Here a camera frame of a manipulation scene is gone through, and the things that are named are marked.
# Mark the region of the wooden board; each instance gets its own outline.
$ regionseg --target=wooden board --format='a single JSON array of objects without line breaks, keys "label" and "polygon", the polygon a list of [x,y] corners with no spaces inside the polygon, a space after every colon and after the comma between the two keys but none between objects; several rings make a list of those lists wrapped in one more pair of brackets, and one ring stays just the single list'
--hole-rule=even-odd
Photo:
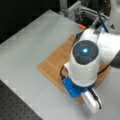
[{"label": "wooden board", "polygon": [[[39,64],[38,69],[57,87],[59,87],[62,91],[67,93],[64,86],[62,85],[62,81],[60,79],[60,69],[61,67],[69,61],[70,52],[72,48],[72,43],[75,39],[75,35],[71,35],[70,38],[65,41],[62,45],[60,45],[51,55],[49,55],[42,63]],[[106,65],[102,64],[100,66],[100,71]],[[110,72],[110,67],[103,72],[102,74],[98,75],[97,82],[95,84],[95,88],[97,88],[100,83],[104,80],[107,74]],[[77,98],[76,100],[83,102],[81,97]]]}]

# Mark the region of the table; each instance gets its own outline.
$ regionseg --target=table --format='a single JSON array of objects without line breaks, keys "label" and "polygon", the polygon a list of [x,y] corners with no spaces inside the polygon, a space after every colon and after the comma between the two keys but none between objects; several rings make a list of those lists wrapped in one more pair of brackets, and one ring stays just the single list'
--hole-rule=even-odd
[{"label": "table", "polygon": [[112,69],[97,93],[103,101],[101,112],[92,114],[54,86],[37,69],[77,24],[49,10],[0,45],[0,79],[23,99],[43,120],[108,120],[120,118],[120,70]]}]

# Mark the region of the dark background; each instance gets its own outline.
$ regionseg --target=dark background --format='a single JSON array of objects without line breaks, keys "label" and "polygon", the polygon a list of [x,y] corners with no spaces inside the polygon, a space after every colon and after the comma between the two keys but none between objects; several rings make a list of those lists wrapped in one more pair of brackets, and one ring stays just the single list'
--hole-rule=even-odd
[{"label": "dark background", "polygon": [[59,0],[0,0],[0,43],[48,9],[59,8]]}]

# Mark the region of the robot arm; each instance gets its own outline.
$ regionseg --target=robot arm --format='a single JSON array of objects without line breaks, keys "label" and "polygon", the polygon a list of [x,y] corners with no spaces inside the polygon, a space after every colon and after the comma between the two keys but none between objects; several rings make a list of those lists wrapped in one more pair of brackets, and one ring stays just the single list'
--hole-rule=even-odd
[{"label": "robot arm", "polygon": [[85,88],[81,96],[93,113],[102,106],[94,88],[90,88],[96,82],[100,63],[120,68],[120,36],[87,29],[74,43],[65,67],[71,82],[80,89]]}]

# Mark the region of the blue robot part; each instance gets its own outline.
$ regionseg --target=blue robot part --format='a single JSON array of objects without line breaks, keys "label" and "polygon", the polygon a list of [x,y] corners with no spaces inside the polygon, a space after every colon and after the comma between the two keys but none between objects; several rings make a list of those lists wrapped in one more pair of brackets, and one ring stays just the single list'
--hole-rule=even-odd
[{"label": "blue robot part", "polygon": [[77,86],[69,77],[65,78],[62,83],[72,98],[77,98],[81,95],[81,93],[86,92],[88,89],[92,89],[94,87],[94,84],[88,87]]}]

